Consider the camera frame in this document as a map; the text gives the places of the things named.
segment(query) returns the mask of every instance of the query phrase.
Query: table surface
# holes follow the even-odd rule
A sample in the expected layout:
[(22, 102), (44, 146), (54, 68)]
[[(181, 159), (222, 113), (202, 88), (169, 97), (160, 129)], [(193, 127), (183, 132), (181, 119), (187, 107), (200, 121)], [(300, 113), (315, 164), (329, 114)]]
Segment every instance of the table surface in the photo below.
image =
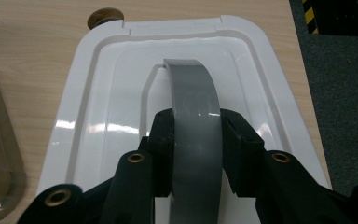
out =
[(97, 9), (125, 21), (243, 17), (267, 34), (296, 97), (324, 172), (328, 172), (288, 0), (0, 0), (0, 90), (16, 134), (28, 187), (0, 223), (15, 223), (35, 195), (48, 140), (77, 44)]

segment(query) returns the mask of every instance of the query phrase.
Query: yellow and black striped tape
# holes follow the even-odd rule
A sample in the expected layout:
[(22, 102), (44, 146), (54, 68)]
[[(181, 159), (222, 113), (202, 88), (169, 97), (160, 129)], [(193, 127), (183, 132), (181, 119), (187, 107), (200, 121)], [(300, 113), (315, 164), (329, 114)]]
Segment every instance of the yellow and black striped tape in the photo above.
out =
[(319, 34), (318, 26), (316, 25), (315, 15), (313, 14), (312, 2), (310, 0), (302, 0), (304, 12), (305, 12), (305, 21), (307, 22), (308, 32), (310, 34)]

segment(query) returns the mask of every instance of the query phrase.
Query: black object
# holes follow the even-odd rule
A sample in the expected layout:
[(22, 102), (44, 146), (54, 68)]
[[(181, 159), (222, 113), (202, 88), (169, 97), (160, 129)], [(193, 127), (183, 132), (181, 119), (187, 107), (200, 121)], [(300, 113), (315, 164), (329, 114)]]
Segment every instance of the black object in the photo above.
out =
[(358, 36), (358, 0), (310, 0), (323, 35)]
[[(264, 142), (238, 113), (222, 109), (223, 166), (237, 196), (256, 197), (263, 224), (358, 223), (358, 187), (350, 198), (319, 186), (300, 162)], [(149, 137), (121, 157), (112, 179), (85, 193), (58, 185), (41, 193), (19, 223), (154, 223), (154, 197), (172, 181), (172, 111), (155, 116)]]

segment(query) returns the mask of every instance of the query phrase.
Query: gray carpet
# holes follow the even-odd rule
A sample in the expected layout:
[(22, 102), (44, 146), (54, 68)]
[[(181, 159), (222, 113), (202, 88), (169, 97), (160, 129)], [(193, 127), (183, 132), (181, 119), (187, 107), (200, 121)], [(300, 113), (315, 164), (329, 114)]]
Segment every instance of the gray carpet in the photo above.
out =
[(333, 189), (358, 185), (358, 37), (308, 34), (301, 0), (289, 0)]

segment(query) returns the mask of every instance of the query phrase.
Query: brown round object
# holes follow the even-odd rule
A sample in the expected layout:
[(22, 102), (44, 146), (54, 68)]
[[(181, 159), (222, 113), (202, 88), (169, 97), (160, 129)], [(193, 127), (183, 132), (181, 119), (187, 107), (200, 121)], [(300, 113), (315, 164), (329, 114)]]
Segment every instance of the brown round object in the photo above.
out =
[(87, 25), (92, 30), (105, 22), (118, 20), (124, 20), (124, 14), (117, 8), (105, 7), (93, 12), (87, 20)]

